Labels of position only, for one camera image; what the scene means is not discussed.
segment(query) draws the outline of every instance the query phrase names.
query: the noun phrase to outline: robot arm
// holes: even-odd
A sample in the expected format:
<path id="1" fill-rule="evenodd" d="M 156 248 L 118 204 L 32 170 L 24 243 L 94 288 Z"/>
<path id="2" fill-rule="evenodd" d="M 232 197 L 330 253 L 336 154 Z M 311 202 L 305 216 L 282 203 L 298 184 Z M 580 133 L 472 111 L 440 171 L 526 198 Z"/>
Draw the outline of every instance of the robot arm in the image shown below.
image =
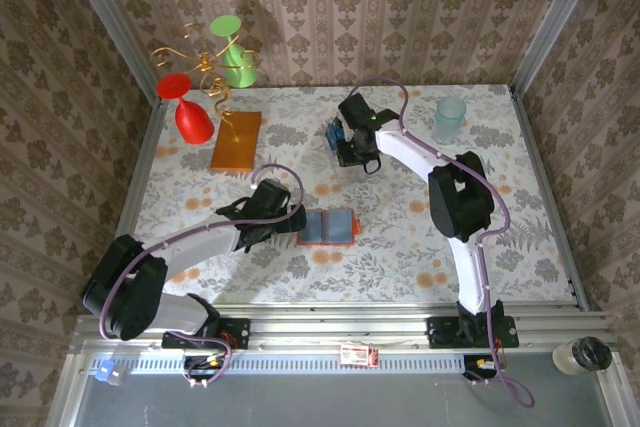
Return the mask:
<path id="1" fill-rule="evenodd" d="M 129 235 L 115 239 L 82 292 L 82 302 L 100 316 L 107 296 L 129 263 L 150 246 L 161 248 L 144 256 L 118 288 L 107 306 L 106 326 L 122 340 L 144 331 L 181 331 L 201 337 L 217 337 L 221 321 L 217 311 L 203 299 L 189 295 L 163 294 L 165 282 L 180 272 L 216 255 L 252 245 L 273 234 L 297 232 L 306 225 L 304 206 L 295 215 L 277 223 L 242 224 L 243 220 L 267 220 L 285 216 L 290 192 L 277 180 L 260 182 L 252 197 L 241 198 L 218 209 L 207 220 L 155 239 L 144 245 Z"/>
<path id="2" fill-rule="evenodd" d="M 445 163 L 434 157 L 429 152 L 426 152 L 423 148 L 411 142 L 402 135 L 400 126 L 397 120 L 392 120 L 385 124 L 380 130 L 375 133 L 376 144 L 378 150 L 398 159 L 409 169 L 415 172 L 422 180 L 429 183 L 430 192 L 432 192 L 432 199 L 430 202 L 431 216 L 436 223 L 436 227 L 446 235 L 451 251 L 453 253 L 453 260 L 456 266 L 456 272 L 460 283 L 460 289 L 458 293 L 458 301 L 469 313 L 475 315 L 479 312 L 485 312 L 490 306 L 486 303 L 486 290 L 482 286 L 480 272 L 479 272 L 479 260 L 478 260 L 478 248 L 476 246 L 475 232 L 468 237 L 463 237 L 459 234 L 456 235 L 456 229 L 452 226 L 451 222 L 447 222 L 447 218 L 460 218 L 459 213 L 450 213 L 446 210 L 445 201 L 442 195 L 433 195 L 433 193 L 442 194 L 443 191 L 449 190 L 450 197 L 463 197 L 464 191 L 460 195 L 455 187 L 455 179 L 451 179 L 453 182 L 449 182 L 447 185 L 447 174 Z M 493 202 L 490 207 L 486 209 L 486 217 L 493 211 Z M 472 219 L 465 219 L 465 222 L 469 222 Z M 492 292 L 489 296 L 491 299 L 491 307 L 495 305 L 498 300 L 498 296 L 495 292 Z"/>
<path id="3" fill-rule="evenodd" d="M 441 347 L 452 347 L 486 342 L 489 310 L 493 322 L 501 330 L 513 325 L 513 319 L 504 316 L 502 302 L 496 293 L 487 290 L 480 270 L 476 237 L 491 222 L 494 203 L 489 190 L 468 172 L 444 162 L 439 155 L 403 135 L 395 112 L 389 109 L 375 112 L 360 94 L 348 97 L 338 108 L 353 131 L 352 138 L 345 139 L 342 122 L 338 118 L 329 125 L 326 135 L 342 167 L 361 165 L 367 174 L 373 174 L 380 169 L 380 154 L 384 153 L 398 159 L 429 185 L 431 219 L 449 241 L 460 283 L 459 315 L 453 319 L 455 327 L 451 319 L 444 319 L 439 324 L 445 326 L 444 329 L 432 329 L 434 322 L 428 322 L 431 345 L 440 343 Z M 458 155 L 456 160 L 486 178 L 480 158 L 473 152 Z M 372 163 L 377 167 L 370 170 Z"/>

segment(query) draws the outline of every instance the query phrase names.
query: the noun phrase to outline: small box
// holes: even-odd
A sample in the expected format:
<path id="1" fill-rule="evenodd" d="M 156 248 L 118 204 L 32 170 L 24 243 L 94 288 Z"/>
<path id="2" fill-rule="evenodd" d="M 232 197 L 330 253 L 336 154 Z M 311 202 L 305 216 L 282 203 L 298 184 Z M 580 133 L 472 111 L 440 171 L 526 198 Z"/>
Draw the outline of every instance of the small box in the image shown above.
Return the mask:
<path id="1" fill-rule="evenodd" d="M 307 226 L 298 232 L 298 245 L 352 245 L 359 233 L 353 209 L 307 210 Z"/>
<path id="2" fill-rule="evenodd" d="M 117 364 L 112 360 L 103 360 L 96 371 L 96 380 L 106 382 L 109 385 L 122 385 L 129 369 L 123 364 Z"/>

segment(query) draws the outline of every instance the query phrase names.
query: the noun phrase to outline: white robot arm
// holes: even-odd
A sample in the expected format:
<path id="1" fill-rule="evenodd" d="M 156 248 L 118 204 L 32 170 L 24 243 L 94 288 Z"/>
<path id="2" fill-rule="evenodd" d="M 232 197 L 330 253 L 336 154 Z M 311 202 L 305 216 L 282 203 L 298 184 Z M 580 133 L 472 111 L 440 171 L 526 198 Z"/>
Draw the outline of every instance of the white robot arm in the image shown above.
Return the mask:
<path id="1" fill-rule="evenodd" d="M 165 282 L 216 255 L 239 249 L 247 252 L 274 234 L 303 229 L 304 206 L 292 207 L 287 215 L 290 198 L 278 180 L 266 179 L 251 197 L 218 209 L 205 221 L 180 232 L 144 245 L 129 235 L 118 237 L 85 286 L 83 304 L 105 320 L 107 333 L 122 340 L 144 331 L 169 330 L 202 335 L 205 329 L 209 337 L 215 337 L 221 320 L 217 311 L 195 295 L 162 293 Z M 126 280 L 120 283 L 123 275 Z"/>
<path id="2" fill-rule="evenodd" d="M 438 165 L 444 166 L 445 162 L 440 161 L 431 153 L 416 145 L 407 137 L 402 135 L 400 125 L 397 120 L 392 120 L 385 124 L 375 133 L 378 150 L 398 159 L 409 169 L 415 172 L 422 180 L 429 182 L 429 174 Z M 471 314 L 485 312 L 489 307 L 486 303 L 486 289 L 483 288 L 480 277 L 479 253 L 475 242 L 477 234 L 472 234 L 467 242 L 461 241 L 457 237 L 448 237 L 449 245 L 453 253 L 453 260 L 458 274 L 460 289 L 458 301 Z M 495 292 L 491 292 L 491 307 L 498 300 Z"/>

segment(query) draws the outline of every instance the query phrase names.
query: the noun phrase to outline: metal frame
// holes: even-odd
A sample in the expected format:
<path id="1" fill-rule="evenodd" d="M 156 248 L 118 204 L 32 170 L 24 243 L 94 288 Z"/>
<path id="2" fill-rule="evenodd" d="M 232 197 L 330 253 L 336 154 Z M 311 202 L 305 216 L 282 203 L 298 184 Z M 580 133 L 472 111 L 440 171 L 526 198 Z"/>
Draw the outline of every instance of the metal frame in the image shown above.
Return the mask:
<path id="1" fill-rule="evenodd" d="M 127 375 L 182 375 L 182 351 L 141 352 L 139 354 L 93 354 L 89 375 L 96 375 L 100 365 L 110 361 L 126 369 Z M 242 352 L 231 359 L 224 375 L 326 375 L 326 374 L 462 374 L 464 354 L 386 354 L 375 369 L 363 369 L 340 363 L 332 354 L 269 354 Z"/>
<path id="2" fill-rule="evenodd" d="M 375 346 L 381 354 L 443 352 L 429 347 L 426 319 L 457 316 L 453 305 L 364 303 L 285 303 L 216 305 L 223 317 L 251 319 L 249 352 L 337 354 L 345 343 Z M 506 303 L 514 317 L 520 348 L 513 352 L 551 352 L 576 337 L 593 335 L 611 345 L 606 316 L 576 307 Z M 93 316 L 78 318 L 70 353 L 138 353 L 159 350 L 162 334 L 145 333 L 128 342 L 104 340 Z M 449 349 L 446 352 L 488 352 Z"/>
<path id="3" fill-rule="evenodd" d="M 164 126 L 164 117 L 167 113 L 167 106 L 162 101 L 158 101 L 151 111 L 147 130 L 144 134 L 144 140 L 140 146 L 140 153 L 136 161 L 136 167 L 131 177 L 127 198 L 122 207 L 122 214 L 116 228 L 116 237 L 124 234 L 132 234 L 138 221 L 140 214 L 140 206 L 144 198 L 145 186 L 149 180 L 151 173 L 151 164 L 155 156 L 162 127 Z"/>
<path id="4" fill-rule="evenodd" d="M 524 96 L 533 82 L 577 3 L 578 0 L 553 0 L 551 2 L 549 10 L 511 83 L 518 95 Z"/>
<path id="5" fill-rule="evenodd" d="M 598 372 L 598 379 L 613 425 L 616 427 L 640 425 L 640 414 L 629 386 L 627 373 L 620 360 L 620 354 L 614 352 L 611 367 Z"/>
<path id="6" fill-rule="evenodd" d="M 576 337 L 593 335 L 614 345 L 605 314 L 588 312 L 586 295 L 562 230 L 560 217 L 544 167 L 537 150 L 520 98 L 513 95 L 514 108 L 532 159 L 551 226 L 561 255 L 566 259 L 577 303 L 510 302 L 507 315 L 515 318 L 521 346 L 511 354 L 551 352 L 557 345 Z M 132 232 L 140 211 L 154 152 L 162 132 L 166 105 L 154 109 L 140 157 L 127 195 L 118 235 Z M 345 343 L 377 347 L 381 358 L 403 356 L 418 359 L 442 353 L 487 352 L 478 350 L 432 350 L 426 336 L 426 319 L 431 316 L 457 315 L 453 306 L 427 303 L 272 303 L 216 305 L 223 316 L 252 320 L 249 352 L 257 356 L 283 355 L 303 358 L 309 355 L 331 356 Z M 47 426 L 73 426 L 95 355 L 161 354 L 161 335 L 144 334 L 129 342 L 108 341 L 98 334 L 97 319 L 80 316 L 72 337 L 70 353 L 62 371 Z M 614 366 L 599 375 L 600 385 L 614 425 L 636 425 L 637 410 L 619 356 Z"/>
<path id="7" fill-rule="evenodd" d="M 294 360 L 318 355 L 326 358 L 337 355 L 343 344 L 374 346 L 379 349 L 381 360 L 401 356 L 409 363 L 443 353 L 487 352 L 486 349 L 429 348 L 425 321 L 430 316 L 455 315 L 455 309 L 449 306 L 288 303 L 278 306 L 221 305 L 219 310 L 226 317 L 252 320 L 248 353 L 257 359 L 278 355 Z M 614 343 L 603 312 L 530 303 L 508 303 L 505 311 L 516 319 L 521 341 L 520 348 L 508 349 L 510 355 L 550 353 L 557 345 L 586 335 L 597 336 L 611 345 Z M 160 342 L 160 334 L 145 334 L 129 342 L 106 341 L 97 333 L 97 319 L 81 316 L 47 425 L 74 425 L 96 356 L 137 355 L 148 359 L 156 354 L 159 358 L 162 355 Z M 598 377 L 613 425 L 638 425 L 637 409 L 618 354 L 614 354 L 610 369 L 599 373 Z"/>

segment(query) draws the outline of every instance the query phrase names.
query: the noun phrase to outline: orange wooden block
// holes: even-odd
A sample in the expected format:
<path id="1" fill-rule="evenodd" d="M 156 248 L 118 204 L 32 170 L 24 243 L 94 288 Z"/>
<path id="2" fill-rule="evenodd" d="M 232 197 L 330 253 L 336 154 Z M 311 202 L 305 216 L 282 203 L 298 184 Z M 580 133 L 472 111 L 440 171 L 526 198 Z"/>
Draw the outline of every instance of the orange wooden block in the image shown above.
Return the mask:
<path id="1" fill-rule="evenodd" d="M 260 112 L 234 112 L 229 117 L 238 136 L 226 122 L 220 122 L 216 147 L 211 158 L 211 170 L 215 172 L 251 172 L 256 156 L 258 133 L 260 132 Z"/>

